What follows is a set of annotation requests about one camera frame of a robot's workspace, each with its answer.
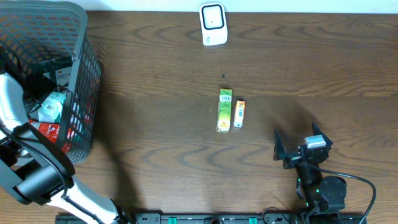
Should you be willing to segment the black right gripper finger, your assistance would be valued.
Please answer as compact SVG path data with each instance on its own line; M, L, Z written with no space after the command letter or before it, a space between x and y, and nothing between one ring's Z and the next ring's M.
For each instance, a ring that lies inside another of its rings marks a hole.
M324 134L323 131L315 123L312 123L312 132L314 136L321 135L325 140L327 146L333 145L333 141L330 138L328 138L326 134Z
M274 155L273 155L273 160L274 161L279 161L283 160L285 157L285 147L282 143L282 139L280 137L280 134L278 130L274 131Z

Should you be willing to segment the small orange candy box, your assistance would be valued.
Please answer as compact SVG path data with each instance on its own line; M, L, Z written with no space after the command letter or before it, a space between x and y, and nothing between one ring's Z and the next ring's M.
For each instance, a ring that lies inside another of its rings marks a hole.
M236 107L234 111L234 122L233 122L234 127L241 128L243 126L245 110L246 110L246 102L243 100L238 100L236 102Z

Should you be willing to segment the green snack box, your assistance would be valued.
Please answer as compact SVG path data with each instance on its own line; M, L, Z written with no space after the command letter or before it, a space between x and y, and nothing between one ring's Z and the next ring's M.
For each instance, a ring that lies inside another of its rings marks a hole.
M227 133L231 126L231 108L232 108L232 94L230 89L222 88L220 90L218 102L218 118L216 130L219 133Z

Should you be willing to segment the white teal wipes packet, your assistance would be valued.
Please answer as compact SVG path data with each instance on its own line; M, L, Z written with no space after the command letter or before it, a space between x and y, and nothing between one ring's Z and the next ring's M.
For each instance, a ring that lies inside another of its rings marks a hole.
M65 100L66 94L64 93L52 92L49 94L38 110L39 122L59 124Z

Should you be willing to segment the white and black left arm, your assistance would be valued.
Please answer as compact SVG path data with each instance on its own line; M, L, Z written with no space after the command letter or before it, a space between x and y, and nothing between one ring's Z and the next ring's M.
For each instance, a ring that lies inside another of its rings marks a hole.
M75 177L66 153L30 122L54 89L44 76L23 79L19 58L1 49L1 187L20 203L62 208L85 223L133 223Z

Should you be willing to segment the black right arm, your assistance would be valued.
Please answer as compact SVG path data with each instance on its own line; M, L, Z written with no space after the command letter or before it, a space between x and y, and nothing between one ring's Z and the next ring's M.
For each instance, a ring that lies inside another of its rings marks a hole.
M295 152L287 152L278 131L274 132L275 161L282 161L284 169L297 172L296 190L305 200L306 209L291 214L290 223L339 223L338 212L345 208L347 183L335 175L322 176L319 164L329 157L333 142L312 124L313 135L306 137L305 144Z

